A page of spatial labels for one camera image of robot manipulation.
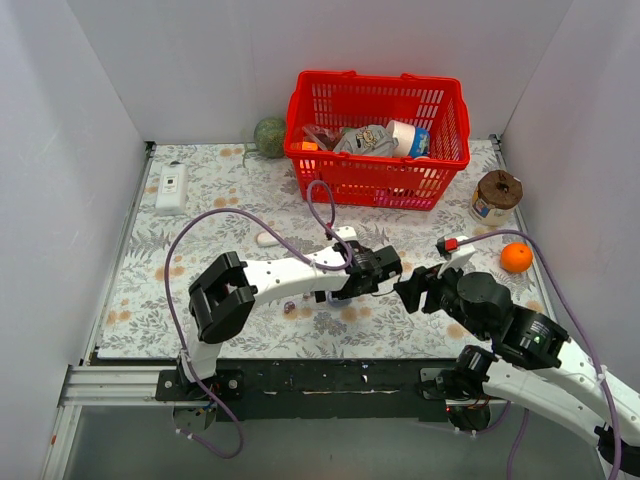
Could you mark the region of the white earbud charging case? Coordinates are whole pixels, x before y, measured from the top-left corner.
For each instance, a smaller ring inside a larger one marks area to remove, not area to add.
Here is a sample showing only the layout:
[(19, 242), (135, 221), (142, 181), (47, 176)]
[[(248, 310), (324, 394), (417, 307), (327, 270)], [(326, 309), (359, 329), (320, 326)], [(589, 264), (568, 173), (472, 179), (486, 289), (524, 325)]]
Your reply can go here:
[(269, 232), (263, 231), (256, 236), (256, 244), (261, 248), (275, 246), (279, 241)]

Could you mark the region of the purple earbud charging case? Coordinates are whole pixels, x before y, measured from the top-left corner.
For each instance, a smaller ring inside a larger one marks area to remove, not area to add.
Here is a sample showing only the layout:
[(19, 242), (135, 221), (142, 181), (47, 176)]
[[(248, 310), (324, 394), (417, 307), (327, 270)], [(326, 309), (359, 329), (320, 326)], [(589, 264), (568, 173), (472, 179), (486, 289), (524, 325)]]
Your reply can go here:
[(327, 303), (334, 308), (344, 308), (351, 303), (350, 299), (339, 299), (331, 293), (327, 294)]

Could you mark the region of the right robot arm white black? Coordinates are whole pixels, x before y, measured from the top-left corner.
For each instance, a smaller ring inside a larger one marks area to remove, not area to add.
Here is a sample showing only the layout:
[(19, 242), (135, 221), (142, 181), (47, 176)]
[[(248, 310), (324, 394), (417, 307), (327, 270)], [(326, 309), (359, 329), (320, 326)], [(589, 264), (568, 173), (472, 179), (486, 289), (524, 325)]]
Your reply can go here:
[(491, 344), (465, 346), (454, 367), (427, 381), (431, 396), (516, 403), (582, 436), (623, 472), (639, 473), (638, 392), (597, 366), (563, 327), (515, 304), (489, 273), (420, 267), (394, 290), (408, 312), (443, 312)]

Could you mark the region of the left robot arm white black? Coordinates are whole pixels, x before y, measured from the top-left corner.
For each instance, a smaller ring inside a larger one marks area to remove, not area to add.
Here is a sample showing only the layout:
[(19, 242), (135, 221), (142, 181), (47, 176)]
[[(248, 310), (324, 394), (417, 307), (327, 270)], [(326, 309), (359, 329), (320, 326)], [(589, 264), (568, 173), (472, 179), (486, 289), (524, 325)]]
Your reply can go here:
[(239, 335), (252, 310), (263, 304), (313, 293), (320, 302), (330, 294), (346, 300), (376, 293), (379, 285), (402, 273), (396, 250), (377, 251), (356, 240), (297, 258), (242, 260), (235, 252), (220, 255), (189, 287), (193, 319), (180, 354), (178, 387), (193, 400), (205, 398), (213, 386), (222, 344)]

